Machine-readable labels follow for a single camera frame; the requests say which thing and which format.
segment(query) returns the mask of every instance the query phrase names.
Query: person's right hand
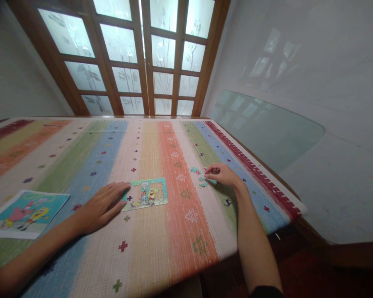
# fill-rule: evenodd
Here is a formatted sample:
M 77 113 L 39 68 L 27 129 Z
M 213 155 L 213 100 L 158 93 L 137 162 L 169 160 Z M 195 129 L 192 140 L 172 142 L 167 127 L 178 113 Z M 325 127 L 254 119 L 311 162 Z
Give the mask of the person's right hand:
M 242 181 L 225 163 L 213 163 L 206 170 L 204 177 L 232 187 Z
M 69 217 L 70 227 L 74 228 L 76 236 L 92 233 L 114 218 L 126 205 L 126 202 L 116 202 L 116 199 L 129 187 L 129 182 L 108 184 Z

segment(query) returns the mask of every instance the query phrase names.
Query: striped tablecloth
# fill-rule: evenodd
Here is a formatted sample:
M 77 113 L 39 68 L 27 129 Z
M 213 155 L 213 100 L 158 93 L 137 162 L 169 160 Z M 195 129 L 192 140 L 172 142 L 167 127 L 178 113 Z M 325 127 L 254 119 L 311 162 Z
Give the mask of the striped tablecloth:
M 164 178 L 168 203 L 121 212 L 51 260 L 25 297 L 142 297 L 237 251 L 233 191 L 202 181 L 226 163 L 267 233 L 304 205 L 212 120 L 14 118 L 0 124 L 0 207 L 19 190 L 69 193 L 45 232 L 113 181 Z M 31 240 L 1 239 L 0 266 Z

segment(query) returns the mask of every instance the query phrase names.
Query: french door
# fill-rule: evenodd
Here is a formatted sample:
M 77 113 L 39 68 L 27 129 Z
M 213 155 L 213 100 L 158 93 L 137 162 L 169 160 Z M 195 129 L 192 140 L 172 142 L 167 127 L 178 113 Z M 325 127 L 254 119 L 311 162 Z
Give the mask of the french door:
M 199 116 L 230 0 L 8 0 L 76 115 Z

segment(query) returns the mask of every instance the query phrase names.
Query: floor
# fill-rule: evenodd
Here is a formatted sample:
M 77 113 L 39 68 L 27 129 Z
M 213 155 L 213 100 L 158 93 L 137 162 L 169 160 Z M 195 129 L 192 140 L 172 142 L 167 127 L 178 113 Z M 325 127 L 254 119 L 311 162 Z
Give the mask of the floor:
M 289 226 L 270 235 L 285 297 L 373 297 L 373 272 L 335 269 L 319 258 L 310 244 Z M 247 297 L 237 255 L 201 275 L 202 296 Z

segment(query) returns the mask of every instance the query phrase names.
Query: blue stripe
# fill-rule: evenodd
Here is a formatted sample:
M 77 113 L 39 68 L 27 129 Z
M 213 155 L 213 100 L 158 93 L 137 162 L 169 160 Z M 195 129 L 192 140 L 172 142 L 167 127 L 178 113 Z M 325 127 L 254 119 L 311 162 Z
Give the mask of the blue stripe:
M 127 126 L 128 121 L 124 120 L 110 121 L 108 123 L 108 126 L 83 164 L 83 167 L 69 186 L 67 190 L 67 193 L 70 194 L 68 202 L 62 208 L 61 212 L 53 218 L 50 226 L 56 225 L 74 214 L 72 209 L 75 205 L 84 204 L 102 186 L 107 184 Z M 87 238 L 88 236 L 84 236 L 78 241 L 73 242 L 71 247 L 67 247 L 63 254 L 50 261 L 50 263 L 56 262 L 53 271 L 48 272 L 46 276 L 43 274 L 39 276 L 24 293 L 24 296 L 45 298 L 69 296 L 80 260 L 86 248 Z
M 268 194 L 264 192 L 257 182 L 247 174 L 244 167 L 242 167 L 229 153 L 221 141 L 216 135 L 209 129 L 205 122 L 195 122 L 196 127 L 200 133 L 204 136 L 207 142 L 211 145 L 218 158 L 222 163 L 227 164 L 241 179 L 246 179 L 246 185 L 249 188 L 250 197 L 252 199 L 254 208 L 259 218 L 265 223 L 268 228 L 268 233 L 272 233 L 281 227 L 284 227 L 290 223 L 289 217 L 285 213 L 281 213 L 275 207 L 275 202 L 268 198 Z M 264 206 L 267 206 L 270 212 L 264 210 Z

